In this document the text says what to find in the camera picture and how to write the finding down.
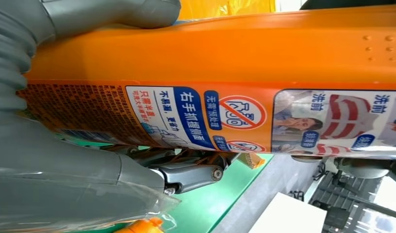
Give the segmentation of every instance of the woman in photo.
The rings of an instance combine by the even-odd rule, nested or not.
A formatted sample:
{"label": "woman in photo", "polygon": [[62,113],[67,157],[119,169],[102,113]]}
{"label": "woman in photo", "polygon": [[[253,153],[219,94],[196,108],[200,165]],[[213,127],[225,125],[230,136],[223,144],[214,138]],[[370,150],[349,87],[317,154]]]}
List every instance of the woman in photo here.
{"label": "woman in photo", "polygon": [[274,123],[272,127],[273,134],[287,134],[288,132],[302,132],[308,130],[319,130],[322,128],[322,121],[316,118],[295,118],[290,114],[285,116],[281,114],[282,112],[278,113],[280,114],[277,116],[278,119],[275,118],[274,115]]}

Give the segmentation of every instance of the green surface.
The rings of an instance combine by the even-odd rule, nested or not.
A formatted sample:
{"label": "green surface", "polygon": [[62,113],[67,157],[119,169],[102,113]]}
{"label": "green surface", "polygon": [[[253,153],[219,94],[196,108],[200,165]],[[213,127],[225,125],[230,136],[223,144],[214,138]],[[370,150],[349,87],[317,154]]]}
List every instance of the green surface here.
{"label": "green surface", "polygon": [[[271,160],[271,154],[259,154]],[[235,161],[218,183],[202,187],[184,194],[174,195],[181,204],[169,214],[177,221],[177,228],[171,233],[207,233],[225,216],[248,186],[255,180],[265,165],[250,169]]]}

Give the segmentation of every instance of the blue label section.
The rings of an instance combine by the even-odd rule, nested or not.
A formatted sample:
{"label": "blue label section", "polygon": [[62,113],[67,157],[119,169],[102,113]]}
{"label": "blue label section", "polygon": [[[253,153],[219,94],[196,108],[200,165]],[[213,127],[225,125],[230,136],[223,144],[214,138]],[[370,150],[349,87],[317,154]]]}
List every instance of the blue label section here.
{"label": "blue label section", "polygon": [[227,145],[227,141],[223,136],[213,136],[216,146],[222,151],[230,151]]}
{"label": "blue label section", "polygon": [[354,142],[351,148],[359,150],[359,148],[369,147],[374,140],[375,136],[371,134],[362,134],[357,137],[357,140]]}
{"label": "blue label section", "polygon": [[319,133],[315,131],[307,131],[302,135],[301,146],[304,148],[313,148],[319,140]]}
{"label": "blue label section", "polygon": [[207,112],[208,124],[212,130],[221,130],[221,115],[219,114],[219,97],[216,91],[204,93],[205,110]]}
{"label": "blue label section", "polygon": [[185,133],[192,143],[215,149],[205,126],[198,92],[189,87],[174,87],[175,102]]}

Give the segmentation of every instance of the prohibition symbol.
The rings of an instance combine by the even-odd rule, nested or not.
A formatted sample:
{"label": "prohibition symbol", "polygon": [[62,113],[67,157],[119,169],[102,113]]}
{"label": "prohibition symbol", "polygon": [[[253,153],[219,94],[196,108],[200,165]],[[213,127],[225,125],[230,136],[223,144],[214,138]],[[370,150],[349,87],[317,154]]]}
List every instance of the prohibition symbol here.
{"label": "prohibition symbol", "polygon": [[256,100],[228,96],[219,101],[222,125],[237,130],[252,130],[265,123],[266,111]]}
{"label": "prohibition symbol", "polygon": [[266,151],[265,147],[254,142],[244,140],[231,140],[227,141],[228,148],[234,151],[241,152],[263,152]]}

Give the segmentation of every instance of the red circle with slash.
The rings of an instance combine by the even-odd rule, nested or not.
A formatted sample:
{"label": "red circle with slash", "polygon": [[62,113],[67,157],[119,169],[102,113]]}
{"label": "red circle with slash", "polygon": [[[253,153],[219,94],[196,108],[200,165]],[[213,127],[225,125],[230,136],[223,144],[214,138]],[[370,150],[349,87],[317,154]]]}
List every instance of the red circle with slash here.
{"label": "red circle with slash", "polygon": [[[261,146],[258,143],[255,142],[248,142],[248,141],[244,141],[244,140],[231,140],[231,141],[227,141],[228,144],[228,148],[230,150],[234,150],[234,151],[241,151],[241,152],[264,152],[266,151],[265,147]],[[254,148],[248,148],[242,144],[246,144],[247,146],[252,146]]]}
{"label": "red circle with slash", "polygon": [[[232,101],[232,100],[233,101],[243,101],[243,102],[245,102],[245,104],[255,107],[256,110],[253,111],[253,114],[256,114],[257,119],[254,119],[254,120],[248,119],[247,116],[245,116],[241,112],[239,112],[236,109],[229,106],[227,104],[227,102]],[[265,111],[264,107],[258,101],[254,100],[252,98],[249,98],[246,96],[228,96],[228,97],[220,99],[219,105],[220,105],[220,111],[222,113],[223,113],[222,108],[224,108],[224,112],[229,111],[231,114],[233,114],[234,116],[237,117],[236,118],[237,121],[245,122],[247,124],[247,126],[228,124],[227,123],[228,119],[226,119],[226,116],[222,115],[223,117],[221,117],[221,121],[222,121],[222,125],[225,127],[237,129],[237,130],[252,130],[252,129],[260,127],[261,125],[263,125],[265,123],[266,111]]]}

